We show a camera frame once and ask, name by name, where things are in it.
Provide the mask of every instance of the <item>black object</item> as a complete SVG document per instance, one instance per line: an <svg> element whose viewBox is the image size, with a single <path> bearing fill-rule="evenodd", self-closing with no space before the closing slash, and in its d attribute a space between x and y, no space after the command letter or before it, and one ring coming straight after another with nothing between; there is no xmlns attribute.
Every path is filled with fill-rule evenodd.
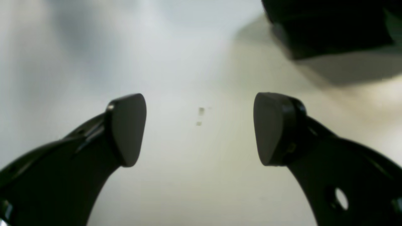
<svg viewBox="0 0 402 226"><path fill-rule="evenodd" d="M391 160L338 137L281 94L257 94L254 127L261 162L289 168L319 226L402 225L402 170Z"/></svg>
<svg viewBox="0 0 402 226"><path fill-rule="evenodd" d="M136 163L145 120L141 94L116 99L64 139L8 165L0 172L0 222L86 225L108 177Z"/></svg>
<svg viewBox="0 0 402 226"><path fill-rule="evenodd" d="M402 0L384 0L385 8L399 19L402 19Z"/></svg>
<svg viewBox="0 0 402 226"><path fill-rule="evenodd" d="M296 60L393 43L384 22L382 0L262 2L274 34Z"/></svg>

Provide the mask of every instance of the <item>black plastic part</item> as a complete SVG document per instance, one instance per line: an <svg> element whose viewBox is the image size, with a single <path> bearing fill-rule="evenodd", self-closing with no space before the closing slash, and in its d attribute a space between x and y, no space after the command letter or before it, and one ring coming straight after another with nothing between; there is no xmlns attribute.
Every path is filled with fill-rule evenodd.
<svg viewBox="0 0 402 226"><path fill-rule="evenodd" d="M108 177L137 161L145 119L141 94L117 99L64 139L8 165L0 172L0 219L13 226L86 225Z"/></svg>
<svg viewBox="0 0 402 226"><path fill-rule="evenodd" d="M297 99L277 93L257 94L254 129L263 165L283 166L286 155L294 151L297 131L304 125L306 115L304 106L299 103Z"/></svg>
<svg viewBox="0 0 402 226"><path fill-rule="evenodd" d="M106 110L106 132L116 145L121 165L132 167L139 157L147 115L141 94L112 101Z"/></svg>
<svg viewBox="0 0 402 226"><path fill-rule="evenodd" d="M262 0L273 33L292 59L393 43L380 0Z"/></svg>
<svg viewBox="0 0 402 226"><path fill-rule="evenodd" d="M385 8L402 19L402 0L385 0Z"/></svg>
<svg viewBox="0 0 402 226"><path fill-rule="evenodd" d="M314 119L306 115L303 119L304 107L291 107L291 100L279 94L257 95L254 124L262 163L277 165L263 160L267 155L283 156L284 149L275 142L261 148L272 137L280 146L295 144L294 150L282 157L281 165L286 165L299 182L319 226L401 225L402 169L374 150L337 137ZM283 125L292 126L289 130ZM292 138L283 138L280 131ZM337 189L346 195L347 209L336 198Z"/></svg>

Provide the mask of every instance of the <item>white surface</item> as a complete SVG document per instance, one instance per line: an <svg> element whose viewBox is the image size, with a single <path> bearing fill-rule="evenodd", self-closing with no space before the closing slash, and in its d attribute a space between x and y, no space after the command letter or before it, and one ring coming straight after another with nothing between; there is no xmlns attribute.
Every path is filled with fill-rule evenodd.
<svg viewBox="0 0 402 226"><path fill-rule="evenodd" d="M3 0L0 28L0 167L116 97L146 98L140 159L108 180L90 226L315 225L291 173L259 162L257 92L297 97L402 163L402 55L292 62L259 0Z"/></svg>

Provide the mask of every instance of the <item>white table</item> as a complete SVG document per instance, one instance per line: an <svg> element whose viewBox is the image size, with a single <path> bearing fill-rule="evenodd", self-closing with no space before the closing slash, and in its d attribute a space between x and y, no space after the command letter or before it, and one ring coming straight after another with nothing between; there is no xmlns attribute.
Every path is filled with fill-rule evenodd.
<svg viewBox="0 0 402 226"><path fill-rule="evenodd" d="M3 0L0 28L0 167L114 98L146 98L139 161L110 177L90 226L315 225L289 170L259 161L257 92L402 163L402 55L293 62L259 0Z"/></svg>

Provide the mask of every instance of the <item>mounting hole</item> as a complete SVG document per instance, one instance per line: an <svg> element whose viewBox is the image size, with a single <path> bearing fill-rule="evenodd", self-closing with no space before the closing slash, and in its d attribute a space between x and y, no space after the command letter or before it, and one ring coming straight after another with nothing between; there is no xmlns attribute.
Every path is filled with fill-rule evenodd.
<svg viewBox="0 0 402 226"><path fill-rule="evenodd" d="M345 193L340 188L335 188L335 201L337 205L339 205L343 211L348 210L349 202Z"/></svg>

